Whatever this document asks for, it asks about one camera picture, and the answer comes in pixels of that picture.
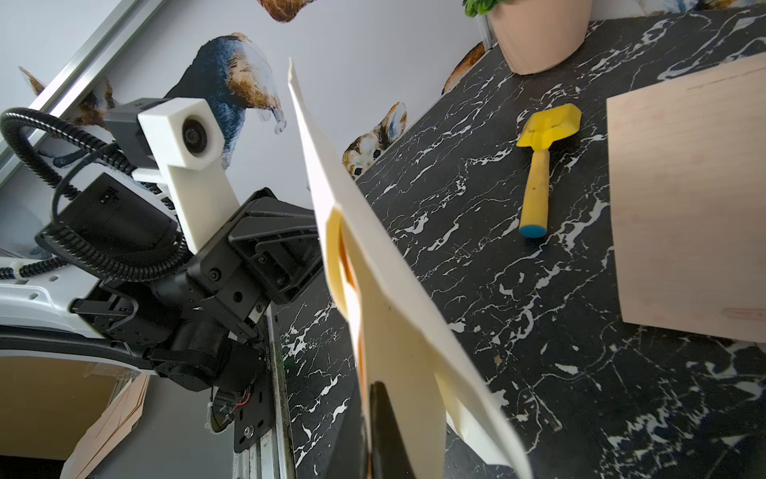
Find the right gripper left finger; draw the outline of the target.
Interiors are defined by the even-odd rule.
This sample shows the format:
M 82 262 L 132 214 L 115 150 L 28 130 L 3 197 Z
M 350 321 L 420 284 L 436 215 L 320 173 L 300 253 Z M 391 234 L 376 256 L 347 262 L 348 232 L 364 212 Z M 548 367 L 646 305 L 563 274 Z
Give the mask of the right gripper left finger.
M 323 478 L 361 479 L 366 477 L 366 428 L 359 386 L 355 386 L 343 414 L 335 445 L 331 449 Z

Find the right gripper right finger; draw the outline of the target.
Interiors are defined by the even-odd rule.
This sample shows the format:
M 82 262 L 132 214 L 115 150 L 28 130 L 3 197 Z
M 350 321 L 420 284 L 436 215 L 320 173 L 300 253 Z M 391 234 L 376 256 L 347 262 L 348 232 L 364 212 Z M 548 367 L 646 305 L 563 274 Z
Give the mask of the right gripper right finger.
M 373 479 L 415 478 L 394 409 L 383 382 L 370 387 L 370 452 L 368 477 Z

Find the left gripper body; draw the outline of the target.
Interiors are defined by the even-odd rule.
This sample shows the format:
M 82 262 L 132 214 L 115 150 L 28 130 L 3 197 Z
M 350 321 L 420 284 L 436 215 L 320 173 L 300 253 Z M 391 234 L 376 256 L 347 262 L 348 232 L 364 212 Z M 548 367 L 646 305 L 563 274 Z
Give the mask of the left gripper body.
M 243 392 L 265 369 L 257 322 L 321 271 L 313 211 L 261 189 L 174 273 L 151 283 L 101 281 L 71 311 L 186 389 Z

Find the white envelope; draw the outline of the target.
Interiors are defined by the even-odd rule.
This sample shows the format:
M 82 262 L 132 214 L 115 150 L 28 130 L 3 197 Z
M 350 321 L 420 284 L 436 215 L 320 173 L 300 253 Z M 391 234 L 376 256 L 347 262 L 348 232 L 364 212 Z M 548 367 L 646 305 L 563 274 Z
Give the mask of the white envelope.
M 309 113 L 297 74 L 287 82 L 329 293 L 345 318 L 356 362 L 370 452 L 370 387 L 388 391 L 415 478 L 444 474 L 454 431 L 484 462 L 520 478 L 533 471 L 526 448 L 472 359 L 419 283 Z

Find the pink lined letter paper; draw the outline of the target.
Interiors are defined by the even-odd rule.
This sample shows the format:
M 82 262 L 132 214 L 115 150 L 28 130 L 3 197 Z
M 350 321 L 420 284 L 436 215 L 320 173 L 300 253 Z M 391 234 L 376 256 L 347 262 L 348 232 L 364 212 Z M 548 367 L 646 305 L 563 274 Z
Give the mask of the pink lined letter paper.
M 606 109 L 624 321 L 764 341 L 764 56 L 611 97 Z

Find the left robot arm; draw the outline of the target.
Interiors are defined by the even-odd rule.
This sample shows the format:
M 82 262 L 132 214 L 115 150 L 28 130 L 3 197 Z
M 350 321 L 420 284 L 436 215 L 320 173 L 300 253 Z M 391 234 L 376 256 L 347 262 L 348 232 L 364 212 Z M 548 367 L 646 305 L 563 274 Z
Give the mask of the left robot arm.
M 259 319 L 321 273 L 315 215 L 267 189 L 165 277 L 99 279 L 79 267 L 1 283 L 7 349 L 109 359 L 191 391 L 237 394 L 267 366 Z

